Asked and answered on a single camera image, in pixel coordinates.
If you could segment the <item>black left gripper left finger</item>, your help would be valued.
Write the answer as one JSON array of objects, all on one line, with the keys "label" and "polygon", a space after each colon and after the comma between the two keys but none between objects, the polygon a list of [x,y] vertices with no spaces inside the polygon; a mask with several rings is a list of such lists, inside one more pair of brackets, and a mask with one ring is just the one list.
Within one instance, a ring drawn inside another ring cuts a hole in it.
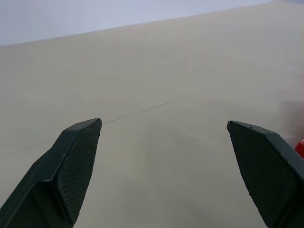
[{"label": "black left gripper left finger", "polygon": [[72,228],[88,189],[102,121],[66,128],[0,208],[2,228]]}]

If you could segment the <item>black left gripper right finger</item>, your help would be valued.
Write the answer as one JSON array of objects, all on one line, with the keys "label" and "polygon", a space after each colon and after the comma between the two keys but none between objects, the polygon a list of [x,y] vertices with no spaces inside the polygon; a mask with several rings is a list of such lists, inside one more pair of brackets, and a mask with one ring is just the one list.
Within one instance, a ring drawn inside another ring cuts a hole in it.
[{"label": "black left gripper right finger", "polygon": [[237,164],[258,212],[269,228],[304,226],[304,160],[277,133],[228,121]]}]

